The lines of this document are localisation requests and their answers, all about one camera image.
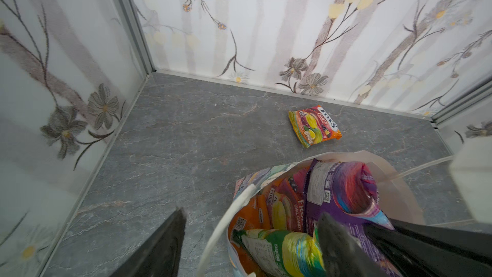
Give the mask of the fox's candy bag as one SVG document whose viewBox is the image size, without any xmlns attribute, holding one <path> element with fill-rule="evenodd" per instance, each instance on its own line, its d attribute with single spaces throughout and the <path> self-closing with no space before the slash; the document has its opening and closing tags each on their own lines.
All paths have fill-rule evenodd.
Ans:
<svg viewBox="0 0 492 277">
<path fill-rule="evenodd" d="M 275 179 L 264 192 L 271 228 L 304 232 L 307 167 Z"/>
<path fill-rule="evenodd" d="M 304 148 L 342 138 L 337 124 L 320 105 L 289 112 L 288 118 Z"/>
</svg>

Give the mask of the orange corn chips bag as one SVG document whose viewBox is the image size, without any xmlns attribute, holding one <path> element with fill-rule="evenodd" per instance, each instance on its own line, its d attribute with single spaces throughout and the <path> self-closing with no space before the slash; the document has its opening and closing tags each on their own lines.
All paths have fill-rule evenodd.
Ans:
<svg viewBox="0 0 492 277">
<path fill-rule="evenodd" d="M 233 230 L 268 229 L 270 225 L 265 197 L 261 194 L 251 198 L 248 204 L 234 216 L 229 225 L 229 242 L 232 243 L 233 249 L 238 255 L 238 260 L 247 274 L 255 273 L 256 276 L 266 276 L 259 265 L 247 254 L 246 250 L 233 242 Z"/>
</svg>

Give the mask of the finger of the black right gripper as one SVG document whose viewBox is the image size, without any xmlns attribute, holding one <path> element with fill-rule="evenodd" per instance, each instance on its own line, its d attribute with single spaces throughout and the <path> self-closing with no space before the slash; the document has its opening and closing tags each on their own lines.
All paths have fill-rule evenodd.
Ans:
<svg viewBox="0 0 492 277">
<path fill-rule="evenodd" d="M 491 276 L 491 236 L 392 220 L 366 224 L 366 236 L 402 276 Z"/>
</svg>

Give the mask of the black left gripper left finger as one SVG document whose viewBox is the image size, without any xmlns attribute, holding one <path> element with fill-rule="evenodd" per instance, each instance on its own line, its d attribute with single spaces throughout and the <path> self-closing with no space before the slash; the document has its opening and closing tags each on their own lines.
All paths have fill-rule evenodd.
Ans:
<svg viewBox="0 0 492 277">
<path fill-rule="evenodd" d="M 187 218 L 175 210 L 111 277 L 178 276 Z"/>
</svg>

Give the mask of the white floral paper bag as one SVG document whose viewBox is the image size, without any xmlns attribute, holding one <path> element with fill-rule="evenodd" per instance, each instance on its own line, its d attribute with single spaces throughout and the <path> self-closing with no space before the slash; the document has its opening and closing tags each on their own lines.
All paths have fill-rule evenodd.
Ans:
<svg viewBox="0 0 492 277">
<path fill-rule="evenodd" d="M 233 249 L 232 243 L 229 242 L 228 228 L 232 219 L 248 204 L 251 198 L 259 194 L 264 196 L 267 187 L 275 179 L 296 173 L 304 167 L 307 167 L 307 171 L 309 171 L 311 163 L 315 159 L 322 162 L 365 163 L 369 167 L 378 189 L 379 207 L 387 216 L 391 224 L 393 219 L 413 224 L 425 223 L 422 209 L 418 205 L 411 189 L 404 181 L 403 177 L 399 175 L 393 166 L 385 159 L 367 151 L 358 151 L 355 153 L 324 153 L 305 159 L 301 162 L 266 168 L 238 180 L 234 190 L 233 203 L 228 208 L 209 239 L 201 257 L 197 275 L 204 276 L 208 268 L 211 254 L 217 245 L 219 238 L 225 236 L 227 239 L 229 258 L 233 265 L 233 274 L 235 276 L 256 276 L 255 273 L 247 274 L 245 272 L 245 269 L 238 260 L 237 253 Z M 319 242 L 317 223 L 313 235 L 310 236 L 315 237 Z"/>
</svg>

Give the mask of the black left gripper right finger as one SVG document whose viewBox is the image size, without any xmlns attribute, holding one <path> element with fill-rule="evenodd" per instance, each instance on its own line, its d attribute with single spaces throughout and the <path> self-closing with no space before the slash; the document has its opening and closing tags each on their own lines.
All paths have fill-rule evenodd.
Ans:
<svg viewBox="0 0 492 277">
<path fill-rule="evenodd" d="M 359 247 L 346 227 L 329 214 L 323 213 L 319 217 L 317 233 L 326 276 L 386 276 Z"/>
</svg>

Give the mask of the purple snack packet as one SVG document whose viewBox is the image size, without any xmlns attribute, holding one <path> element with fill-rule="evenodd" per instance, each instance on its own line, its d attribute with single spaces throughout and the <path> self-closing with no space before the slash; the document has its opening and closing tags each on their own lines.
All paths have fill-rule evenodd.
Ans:
<svg viewBox="0 0 492 277">
<path fill-rule="evenodd" d="M 377 224 L 390 231 L 393 225 L 379 207 L 379 193 L 369 167 L 363 162 L 312 161 L 304 188 L 304 227 L 313 235 L 323 213 L 344 226 L 361 249 L 388 276 L 398 269 L 366 236 L 363 226 Z"/>
</svg>

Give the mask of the Fox's candy bag top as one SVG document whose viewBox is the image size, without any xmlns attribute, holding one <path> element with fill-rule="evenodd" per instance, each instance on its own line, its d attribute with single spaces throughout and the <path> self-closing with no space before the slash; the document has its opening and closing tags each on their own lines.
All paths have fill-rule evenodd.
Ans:
<svg viewBox="0 0 492 277">
<path fill-rule="evenodd" d="M 320 105 L 289 112 L 288 118 L 304 148 L 342 138 L 337 124 Z"/>
</svg>

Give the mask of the green Fox's spring tea bag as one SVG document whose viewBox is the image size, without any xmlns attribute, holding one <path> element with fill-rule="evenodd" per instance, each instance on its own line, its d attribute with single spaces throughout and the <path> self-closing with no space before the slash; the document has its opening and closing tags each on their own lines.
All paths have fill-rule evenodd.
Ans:
<svg viewBox="0 0 492 277">
<path fill-rule="evenodd" d="M 325 276 L 315 237 L 288 230 L 233 230 L 232 240 L 270 276 Z"/>
</svg>

